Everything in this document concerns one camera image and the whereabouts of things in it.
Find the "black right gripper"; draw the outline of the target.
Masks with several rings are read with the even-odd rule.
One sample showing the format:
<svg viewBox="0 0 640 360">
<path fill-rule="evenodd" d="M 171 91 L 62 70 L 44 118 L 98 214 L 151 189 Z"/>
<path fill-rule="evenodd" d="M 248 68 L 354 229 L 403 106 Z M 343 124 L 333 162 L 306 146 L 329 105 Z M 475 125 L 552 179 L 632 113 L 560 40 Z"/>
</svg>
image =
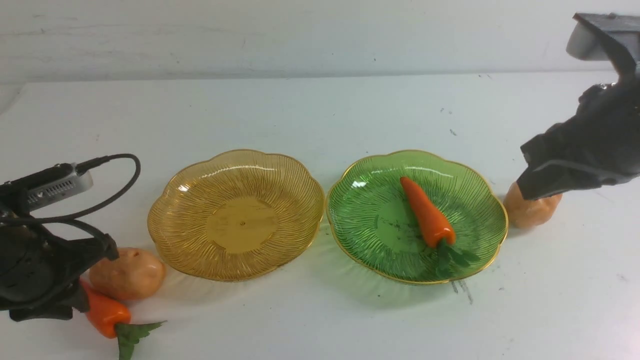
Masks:
<svg viewBox="0 0 640 360">
<path fill-rule="evenodd" d="M 517 185 L 525 200 L 628 183 L 640 173 L 639 84 L 594 85 L 574 116 L 520 148 Z"/>
</svg>

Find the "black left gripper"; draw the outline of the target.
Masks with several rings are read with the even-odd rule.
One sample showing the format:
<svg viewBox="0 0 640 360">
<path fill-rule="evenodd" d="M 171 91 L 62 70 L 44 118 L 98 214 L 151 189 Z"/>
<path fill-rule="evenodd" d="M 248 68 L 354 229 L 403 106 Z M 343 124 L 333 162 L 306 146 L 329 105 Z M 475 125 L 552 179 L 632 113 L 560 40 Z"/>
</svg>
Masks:
<svg viewBox="0 0 640 360">
<path fill-rule="evenodd" d="M 2 226 L 0 310 L 12 321 L 69 321 L 74 312 L 89 312 L 81 276 L 101 260 L 118 259 L 109 234 L 77 219 L 65 224 L 87 238 L 64 239 L 43 224 Z"/>
</svg>

